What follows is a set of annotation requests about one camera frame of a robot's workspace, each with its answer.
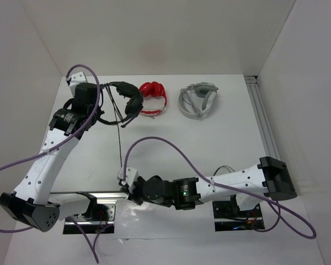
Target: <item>cable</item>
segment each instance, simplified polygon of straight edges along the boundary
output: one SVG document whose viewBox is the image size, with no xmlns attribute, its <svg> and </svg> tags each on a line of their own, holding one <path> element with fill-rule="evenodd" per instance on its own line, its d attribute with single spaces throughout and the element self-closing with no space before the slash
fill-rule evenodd
<svg viewBox="0 0 331 265">
<path fill-rule="evenodd" d="M 234 170 L 232 167 L 227 166 L 227 165 L 224 165 L 224 166 L 220 166 L 218 169 L 216 169 L 216 171 L 215 171 L 215 173 L 214 173 L 213 175 L 215 176 L 215 175 L 217 174 L 217 172 L 218 172 L 222 167 L 228 169 L 228 171 L 229 171 L 230 173 L 235 172 L 235 170 Z"/>
<path fill-rule="evenodd" d="M 254 220 L 248 220 L 247 225 L 255 223 L 258 220 L 258 216 L 256 215 L 256 213 L 254 211 L 252 211 L 251 213 L 255 216 L 255 219 Z"/>
<path fill-rule="evenodd" d="M 105 229 L 107 229 L 108 227 L 110 227 L 111 225 L 106 225 L 104 228 L 102 228 L 102 229 L 100 229 L 99 231 L 98 231 L 98 233 L 97 233 L 97 235 L 95 236 L 95 239 L 94 239 L 94 241 L 93 241 L 93 250 L 95 251 L 95 244 L 97 243 L 97 239 L 98 239 L 98 237 L 100 236 L 100 234 L 102 233 L 102 232 L 104 232 L 105 231 Z"/>
<path fill-rule="evenodd" d="M 230 217 L 224 217 L 224 219 L 228 219 L 228 220 L 233 220 L 233 221 L 242 221 L 242 222 L 247 222 L 249 220 L 249 217 L 245 218 L 245 219 L 241 219 L 241 218 L 230 218 Z"/>
<path fill-rule="evenodd" d="M 161 138 L 161 137 L 156 137 L 156 136 L 149 136 L 149 137 L 144 137 L 144 138 L 141 138 L 139 140 L 137 140 L 136 142 L 134 142 L 130 148 L 128 149 L 127 153 L 126 153 L 126 156 L 125 156 L 125 160 L 124 160 L 124 169 L 123 169 L 123 180 L 125 181 L 126 180 L 126 165 L 127 165 L 127 160 L 129 159 L 129 155 L 130 155 L 130 152 L 131 150 L 140 142 L 142 141 L 145 141 L 145 140 L 150 140 L 150 139 L 154 139 L 154 140 L 159 140 L 159 141 L 163 141 L 163 142 L 166 142 L 168 145 L 171 145 L 171 147 L 173 147 L 174 149 L 176 149 L 180 154 L 181 156 L 186 160 L 186 162 L 189 164 L 189 166 L 196 172 L 196 174 L 202 178 L 204 181 L 206 181 L 207 183 L 210 183 L 210 180 L 208 180 L 203 174 L 200 173 L 200 171 L 197 170 L 197 168 L 192 164 L 192 162 L 187 158 L 187 156 L 177 147 L 175 146 L 173 143 L 169 142 L 168 140 L 164 139 L 164 138 Z M 224 184 L 219 184 L 219 183 L 214 183 L 215 186 L 217 187 L 221 187 L 221 188 L 224 188 L 224 189 L 230 189 L 230 190 L 233 190 L 235 192 L 239 192 L 239 193 L 244 193 L 244 194 L 247 194 L 247 195 L 250 195 L 250 196 L 253 196 L 255 198 L 258 198 L 260 200 L 264 200 L 266 201 L 267 203 L 269 203 L 269 205 L 271 206 L 271 208 L 273 208 L 274 212 L 276 212 L 276 214 L 280 217 L 280 219 L 282 219 L 282 221 L 292 230 L 294 231 L 295 233 L 297 233 L 298 235 L 306 238 L 306 239 L 315 239 L 317 234 L 316 234 L 316 230 L 315 228 L 301 215 L 299 215 L 298 213 L 296 213 L 295 211 L 292 211 L 291 209 L 279 204 L 278 202 L 275 202 L 273 200 L 270 200 L 268 198 L 265 198 L 261 195 L 257 195 L 253 192 L 250 192 L 250 191 L 247 191 L 247 190 L 244 190 L 244 189 L 238 189 L 238 188 L 235 188 L 235 187 L 231 187 L 231 186 L 228 186 L 228 185 L 224 185 Z M 292 227 L 287 221 L 284 220 L 284 218 L 277 212 L 277 210 L 273 207 L 273 205 L 275 206 L 278 206 L 282 209 L 284 209 L 285 211 L 287 211 L 288 213 L 294 215 L 295 217 L 297 217 L 298 219 L 300 219 L 302 222 L 304 222 L 309 228 L 310 230 L 312 231 L 312 235 L 311 236 L 308 236 L 308 235 L 305 235 L 299 231 L 297 231 L 294 227 Z"/>
<path fill-rule="evenodd" d="M 257 229 L 257 228 L 255 228 L 255 224 L 257 224 L 259 221 L 256 221 L 256 222 L 254 222 L 253 224 L 252 224 L 252 229 L 254 230 L 254 231 L 256 231 L 256 232 L 260 232 L 260 233 L 265 233 L 265 232 L 269 232 L 269 231 L 271 231 L 272 229 L 274 229 L 277 225 L 278 225 L 278 223 L 280 222 L 280 220 L 281 220 L 281 218 L 282 218 L 282 216 L 281 216 L 281 207 L 278 207 L 278 212 L 276 212 L 276 214 L 277 214 L 277 220 L 275 221 L 275 223 L 273 224 L 273 226 L 271 226 L 270 228 L 267 228 L 267 229 Z"/>
<path fill-rule="evenodd" d="M 3 233 L 3 234 L 20 233 L 20 232 L 23 232 L 23 231 L 30 230 L 30 229 L 32 229 L 32 228 L 33 228 L 33 227 L 29 226 L 29 227 L 22 228 L 22 229 L 17 229 L 17 230 L 3 230 L 3 229 L 0 229 L 0 233 Z"/>
<path fill-rule="evenodd" d="M 42 152 L 42 153 L 39 153 L 39 154 L 37 154 L 37 155 L 31 156 L 31 157 L 28 157 L 28 158 L 25 158 L 25 159 L 22 159 L 22 160 L 18 160 L 18 161 L 16 161 L 16 162 L 13 162 L 13 163 L 10 163 L 10 164 L 7 164 L 7 165 L 5 165 L 5 166 L 0 167 L 0 171 L 2 171 L 2 170 L 4 170 L 4 169 L 7 169 L 7 168 L 9 168 L 9 167 L 13 167 L 13 166 L 16 166 L 16 165 L 19 165 L 19 164 L 25 163 L 25 162 L 29 162 L 29 161 L 32 161 L 32 160 L 36 160 L 36 159 L 38 159 L 38 158 L 41 158 L 41 157 L 47 155 L 49 152 L 58 149 L 60 146 L 64 145 L 65 143 L 67 143 L 68 141 L 70 141 L 72 138 L 74 138 L 75 136 L 77 136 L 79 133 L 81 133 L 81 132 L 86 128 L 86 126 L 88 126 L 88 124 L 92 121 L 92 119 L 93 119 L 93 117 L 94 117 L 94 114 L 95 114 L 96 111 L 97 111 L 98 104 L 99 104 L 100 91 L 101 91 L 101 90 L 100 90 L 100 85 L 99 85 L 99 80 L 98 80 L 97 75 L 95 74 L 95 72 L 94 72 L 91 68 L 89 68 L 89 67 L 86 66 L 86 65 L 81 65 L 81 64 L 79 64 L 79 65 L 74 65 L 74 66 L 72 66 L 72 67 L 68 70 L 68 72 L 67 72 L 67 74 L 66 74 L 66 79 L 67 79 L 67 80 L 68 80 L 68 78 L 69 78 L 70 73 L 71 73 L 75 68 L 77 68 L 77 67 L 82 67 L 82 68 L 85 68 L 86 70 L 88 70 L 88 71 L 92 74 L 92 76 L 94 77 L 94 79 L 95 79 L 95 83 L 96 83 L 96 85 L 97 85 L 97 100 L 95 101 L 95 105 L 94 105 L 94 108 L 93 108 L 93 110 L 92 110 L 90 116 L 87 118 L 87 120 L 82 124 L 82 126 L 81 126 L 80 128 L 78 128 L 78 129 L 77 129 L 73 134 L 71 134 L 68 138 L 66 138 L 65 140 L 63 140 L 63 141 L 60 142 L 59 144 L 57 144 L 57 145 L 53 146 L 52 148 L 50 148 L 48 152 Z M 4 231 L 6 231 L 7 233 L 10 233 L 10 232 L 17 232 L 17 230 L 1 230 L 1 229 L 0 229 L 0 233 L 6 233 L 6 232 L 4 232 Z"/>
<path fill-rule="evenodd" d="M 79 229 L 79 231 L 83 235 L 84 239 L 86 239 L 87 244 L 88 244 L 90 250 L 93 253 L 93 256 L 94 256 L 94 259 L 95 259 L 96 263 L 99 264 L 99 259 L 98 259 L 98 256 L 97 256 L 96 252 L 95 252 L 95 249 L 92 246 L 92 244 L 90 243 L 90 240 L 88 239 L 86 233 L 83 231 L 82 227 L 73 218 L 68 217 L 68 218 L 66 218 L 66 220 L 68 220 L 69 222 L 73 222 L 76 225 L 76 227 Z"/>
<path fill-rule="evenodd" d="M 114 101 L 114 97 L 113 94 L 111 93 L 111 89 L 108 85 L 108 87 L 106 88 L 109 98 L 113 104 L 113 109 L 114 109 L 114 116 L 115 116 L 115 120 L 118 121 L 116 114 L 118 113 L 119 119 L 122 120 L 122 116 L 121 113 L 118 109 L 118 106 L 116 105 L 116 102 Z M 120 167 L 122 167 L 122 157 L 121 157 L 121 140 L 120 140 L 120 127 L 119 127 L 119 123 L 116 124 L 116 127 L 118 129 L 118 139 L 119 139 L 119 157 L 120 157 Z"/>
<path fill-rule="evenodd" d="M 118 119 L 116 119 L 115 121 L 107 121 L 107 120 L 102 119 L 102 118 L 99 116 L 99 117 L 98 117 L 98 121 L 99 121 L 100 123 L 105 124 L 105 125 L 117 125 L 117 124 L 119 124 L 119 123 L 123 123 L 123 122 L 125 122 L 125 119 L 122 117 L 122 114 L 121 114 L 121 112 L 120 112 L 120 110 L 119 110 L 119 108 L 118 108 L 118 105 L 116 105 L 116 102 L 115 102 L 114 97 L 113 97 L 113 95 L 112 95 L 112 93 L 111 93 L 111 89 L 110 89 L 109 84 L 108 84 L 108 83 L 106 83 L 106 84 L 102 84 L 101 87 L 102 87 L 102 91 L 103 91 L 103 88 L 105 88 L 105 90 L 107 91 L 108 96 L 109 96 L 110 101 L 111 101 L 111 104 L 113 105 L 114 112 L 118 115 L 118 117 L 119 117 L 120 120 L 118 121 Z"/>
</svg>

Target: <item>gray headphones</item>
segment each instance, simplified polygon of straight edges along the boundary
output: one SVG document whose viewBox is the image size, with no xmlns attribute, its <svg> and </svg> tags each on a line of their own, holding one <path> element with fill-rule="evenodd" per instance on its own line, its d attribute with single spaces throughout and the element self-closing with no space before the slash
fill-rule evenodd
<svg viewBox="0 0 331 265">
<path fill-rule="evenodd" d="M 215 98 L 217 97 L 217 90 L 218 88 L 212 84 L 212 83 L 198 83 L 198 84 L 191 84 L 186 88 L 183 88 L 180 90 L 180 95 L 178 99 L 178 107 L 182 114 L 184 114 L 186 117 L 190 119 L 200 119 L 204 115 L 208 114 L 213 106 L 213 102 L 215 101 Z M 195 94 L 200 97 L 204 98 L 204 101 L 202 102 L 201 110 L 198 109 L 193 101 L 191 100 L 191 97 L 189 96 L 188 91 L 190 93 L 192 91 L 195 91 Z M 188 103 L 193 111 L 189 112 L 184 103 Z"/>
</svg>

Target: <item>black wire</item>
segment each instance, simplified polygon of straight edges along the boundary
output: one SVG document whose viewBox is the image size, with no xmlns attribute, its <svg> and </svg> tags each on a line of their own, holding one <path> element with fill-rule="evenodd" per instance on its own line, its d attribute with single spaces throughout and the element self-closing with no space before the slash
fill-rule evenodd
<svg viewBox="0 0 331 265">
<path fill-rule="evenodd" d="M 216 169 L 216 171 L 215 171 L 215 173 L 214 173 L 213 175 L 215 176 L 215 175 L 217 174 L 217 172 L 218 172 L 222 167 L 228 169 L 230 173 L 235 172 L 235 170 L 234 170 L 232 167 L 227 166 L 227 165 L 224 165 L 224 166 L 220 166 L 218 169 Z"/>
<path fill-rule="evenodd" d="M 102 89 L 103 88 L 105 88 L 106 92 L 108 93 L 108 96 L 110 98 L 110 101 L 111 101 L 111 103 L 113 105 L 114 114 L 116 114 L 119 117 L 120 120 L 118 121 L 116 119 L 116 121 L 107 121 L 107 120 L 104 120 L 101 117 L 99 117 L 98 118 L 98 121 L 101 122 L 101 123 L 103 123 L 103 124 L 106 124 L 106 125 L 117 125 L 119 123 L 123 123 L 124 122 L 124 118 L 122 117 L 121 112 L 120 112 L 118 106 L 116 105 L 116 102 L 115 102 L 114 97 L 113 97 L 113 95 L 111 93 L 111 89 L 110 89 L 109 84 L 102 84 Z M 102 96 L 102 104 L 99 106 L 100 109 L 102 108 L 102 105 L 104 103 L 103 90 L 101 90 L 101 96 Z"/>
<path fill-rule="evenodd" d="M 246 219 L 224 217 L 224 219 L 247 222 L 249 220 L 249 217 L 247 217 Z"/>
<path fill-rule="evenodd" d="M 120 128 L 119 128 L 119 124 L 117 124 L 116 127 L 118 128 L 120 167 L 122 167 L 121 141 L 120 141 Z"/>
<path fill-rule="evenodd" d="M 115 103 L 113 94 L 111 93 L 110 87 L 108 85 L 106 85 L 106 91 L 109 95 L 109 98 L 113 104 L 113 109 L 114 109 L 114 116 L 115 116 L 115 120 L 118 121 L 118 118 L 116 117 L 117 114 L 119 116 L 119 119 L 122 121 L 122 116 L 121 113 L 118 109 L 118 106 Z M 120 167 L 122 167 L 122 157 L 121 157 L 121 140 L 120 140 L 120 128 L 119 128 L 119 123 L 116 124 L 116 127 L 118 128 L 118 139 L 119 139 L 119 157 L 120 157 Z"/>
</svg>

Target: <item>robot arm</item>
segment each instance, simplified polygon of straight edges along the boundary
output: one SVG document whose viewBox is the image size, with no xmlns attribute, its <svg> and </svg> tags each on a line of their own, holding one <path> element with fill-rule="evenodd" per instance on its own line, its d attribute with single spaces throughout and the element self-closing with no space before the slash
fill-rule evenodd
<svg viewBox="0 0 331 265">
<path fill-rule="evenodd" d="M 96 210 L 106 211 L 97 199 L 88 193 L 50 195 L 54 181 L 66 158 L 76 147 L 84 132 L 72 138 L 58 149 L 49 149 L 73 134 L 91 114 L 97 98 L 94 84 L 87 83 L 83 72 L 72 75 L 70 89 L 74 96 L 72 108 L 59 109 L 49 124 L 50 130 L 40 151 L 47 155 L 36 160 L 13 193 L 3 193 L 0 205 L 14 219 L 43 232 L 50 230 L 58 219 L 73 214 L 90 218 Z M 94 125 L 93 119 L 85 130 Z"/>
<path fill-rule="evenodd" d="M 177 210 L 193 209 L 196 205 L 210 201 L 231 201 L 240 211 L 252 210 L 261 201 L 233 190 L 215 186 L 215 183 L 247 190 L 281 201 L 297 197 L 286 164 L 271 157 L 260 158 L 260 164 L 237 171 L 207 178 L 183 178 L 172 182 L 159 176 L 144 180 L 134 168 L 127 168 L 126 179 L 123 170 L 119 174 L 122 191 L 128 199 L 137 204 L 143 202 L 162 206 L 175 206 Z"/>
</svg>

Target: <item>red and white headphones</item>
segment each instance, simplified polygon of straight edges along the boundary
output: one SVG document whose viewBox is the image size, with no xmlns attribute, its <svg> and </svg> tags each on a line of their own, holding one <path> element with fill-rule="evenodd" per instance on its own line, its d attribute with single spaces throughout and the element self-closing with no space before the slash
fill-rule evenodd
<svg viewBox="0 0 331 265">
<path fill-rule="evenodd" d="M 141 87 L 140 87 L 140 92 L 143 95 L 144 98 L 148 97 L 148 96 L 153 96 L 153 97 L 163 97 L 164 98 L 164 106 L 161 108 L 157 108 L 157 109 L 153 109 L 153 108 L 148 108 L 148 107 L 144 107 L 140 114 L 143 116 L 148 116 L 148 117 L 152 117 L 152 116 L 158 116 L 161 115 L 166 106 L 167 106 L 167 96 L 166 96 L 166 91 L 164 90 L 164 86 L 160 83 L 157 82 L 152 82 L 152 83 L 144 83 Z"/>
</svg>

